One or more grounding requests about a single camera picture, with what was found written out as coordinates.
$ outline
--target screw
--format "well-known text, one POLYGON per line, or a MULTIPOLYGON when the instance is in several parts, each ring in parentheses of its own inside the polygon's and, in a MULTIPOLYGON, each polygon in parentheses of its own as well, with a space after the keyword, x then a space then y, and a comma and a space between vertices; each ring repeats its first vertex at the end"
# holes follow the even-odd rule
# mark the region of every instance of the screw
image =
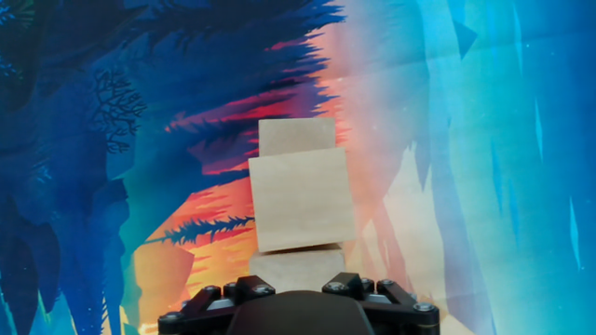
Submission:
POLYGON ((267 284, 260 284, 252 288, 252 291, 257 294, 267 294, 272 293, 273 288, 268 286, 267 284))
POLYGON ((418 312, 432 312, 437 307, 433 306, 432 303, 419 302, 416 305, 414 305, 413 308, 418 312))
POLYGON ((160 316, 159 320, 171 322, 171 321, 179 320, 183 317, 184 317, 184 315, 180 312, 169 312, 169 313, 166 313, 165 315, 160 316))
POLYGON ((383 280, 381 280, 381 284, 389 286, 389 285, 395 284, 395 282, 391 279, 383 279, 383 280))
POLYGON ((327 288, 328 290, 335 291, 335 292, 347 290, 347 286, 342 283, 339 283, 339 282, 327 283, 325 285, 325 288, 327 288))

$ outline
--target wooden block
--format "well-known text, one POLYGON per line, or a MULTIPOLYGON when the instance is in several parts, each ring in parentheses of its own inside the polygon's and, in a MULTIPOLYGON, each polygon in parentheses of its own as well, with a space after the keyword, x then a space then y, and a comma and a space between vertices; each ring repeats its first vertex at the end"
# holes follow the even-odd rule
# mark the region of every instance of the wooden block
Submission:
POLYGON ((276 288, 277 293, 290 290, 320 292, 323 285, 345 272, 344 252, 338 245, 256 252, 251 257, 250 272, 276 288))
POLYGON ((249 159, 259 250, 356 239, 345 149, 249 159))
POLYGON ((259 120, 259 156, 261 157, 334 147, 334 118, 259 120))

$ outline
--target mural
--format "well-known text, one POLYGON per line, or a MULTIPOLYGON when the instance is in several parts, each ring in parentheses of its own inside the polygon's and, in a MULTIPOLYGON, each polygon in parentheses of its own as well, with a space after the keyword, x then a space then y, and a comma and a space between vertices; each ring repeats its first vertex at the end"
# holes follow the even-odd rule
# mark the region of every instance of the mural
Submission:
POLYGON ((0 0, 0 334, 149 335, 256 250, 258 120, 335 117, 359 240, 474 334, 590 333, 596 5, 0 0))

